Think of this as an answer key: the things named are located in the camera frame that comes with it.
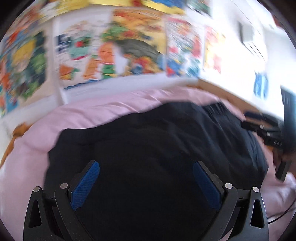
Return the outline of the dark navy puffer jacket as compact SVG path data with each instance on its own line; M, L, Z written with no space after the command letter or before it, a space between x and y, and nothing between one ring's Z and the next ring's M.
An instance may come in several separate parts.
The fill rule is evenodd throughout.
M194 163L245 190L260 187L268 170L256 137L222 103L171 102L66 129L49 151L44 188L55 190L92 160L100 174L76 215L94 240L198 240L216 210Z

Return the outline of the pink bed sheet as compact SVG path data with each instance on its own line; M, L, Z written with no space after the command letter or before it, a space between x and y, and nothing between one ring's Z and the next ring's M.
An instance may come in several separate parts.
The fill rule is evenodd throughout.
M48 151L66 128L91 128L129 113L150 110L169 101L191 101L197 105L223 102L237 117L242 112L228 100L192 87L136 91L113 97L91 98L60 106L37 121L18 138L1 167L1 221L15 240L23 238L23 223L32 189L44 183Z

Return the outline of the white air conditioner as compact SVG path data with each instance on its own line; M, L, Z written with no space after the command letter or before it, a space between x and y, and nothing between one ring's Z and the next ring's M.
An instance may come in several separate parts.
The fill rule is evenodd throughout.
M250 24L241 22L238 24L241 43L254 56L265 59L267 57L267 48L262 33Z

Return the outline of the yellow chicks drawing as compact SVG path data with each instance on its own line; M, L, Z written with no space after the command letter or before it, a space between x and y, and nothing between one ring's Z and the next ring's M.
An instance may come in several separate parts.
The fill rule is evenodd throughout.
M222 72L225 35L210 26L206 26L204 45L204 70Z

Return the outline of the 2024 dragon drawing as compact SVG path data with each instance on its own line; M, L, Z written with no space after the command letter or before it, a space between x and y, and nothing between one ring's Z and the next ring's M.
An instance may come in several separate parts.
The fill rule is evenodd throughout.
M166 21L166 39L166 74L198 78L202 40L197 29L186 18L171 16Z

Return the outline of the blonde anime girl drawing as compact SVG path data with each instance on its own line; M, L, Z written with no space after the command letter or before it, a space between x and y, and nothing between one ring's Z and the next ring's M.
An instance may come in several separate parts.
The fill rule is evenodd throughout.
M47 80L45 31L38 31L4 55L1 84L13 104L25 102Z

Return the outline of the orange slices drink drawing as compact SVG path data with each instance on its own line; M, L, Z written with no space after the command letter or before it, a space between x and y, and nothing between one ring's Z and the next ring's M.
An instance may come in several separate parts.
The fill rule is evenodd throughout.
M57 35L60 83L64 89L116 76L113 43L103 20L78 21Z

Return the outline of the grey whale flowers drawing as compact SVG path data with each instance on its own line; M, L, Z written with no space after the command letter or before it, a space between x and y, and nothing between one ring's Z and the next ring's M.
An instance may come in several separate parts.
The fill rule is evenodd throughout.
M164 14L145 9L115 9L107 32L126 59L121 76L157 74L165 70Z

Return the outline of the red-haired mermaid drawing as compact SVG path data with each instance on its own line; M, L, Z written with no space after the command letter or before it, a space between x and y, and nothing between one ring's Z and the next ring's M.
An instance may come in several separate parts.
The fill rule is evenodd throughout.
M14 90L11 54L1 56L1 117L14 110L18 99Z

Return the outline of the wooden bed frame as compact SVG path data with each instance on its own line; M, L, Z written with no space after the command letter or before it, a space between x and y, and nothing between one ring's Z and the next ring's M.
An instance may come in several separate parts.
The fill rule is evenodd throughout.
M253 93L250 83L236 83L230 80L204 80L189 78L153 77L123 77L74 87L63 90L54 87L53 94L44 98L33 98L27 104L6 114L1 118L1 164L14 148L14 142L21 137L28 128L59 106L78 102L89 98L103 100L114 95L133 91L151 89L169 89L171 87L187 86L203 89L207 92L228 100L241 111L266 111L269 114L283 117L283 107L280 96L280 86L272 84L266 99L260 99Z

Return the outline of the blue clothing on wall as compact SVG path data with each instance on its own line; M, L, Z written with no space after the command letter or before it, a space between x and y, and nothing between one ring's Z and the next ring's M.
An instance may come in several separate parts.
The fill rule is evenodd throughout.
M267 99L269 81L265 72L255 72L253 93L260 99Z

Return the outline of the white wall pipe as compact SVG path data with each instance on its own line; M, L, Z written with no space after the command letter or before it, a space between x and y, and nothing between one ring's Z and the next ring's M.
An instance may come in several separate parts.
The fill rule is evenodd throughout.
M53 84L54 95L56 97L57 104L59 106L65 105L68 103L67 95L63 89L63 85L60 83L59 76L59 58L57 56L57 35L59 33L59 17L52 18L49 22L48 30L48 61L49 61L49 76Z

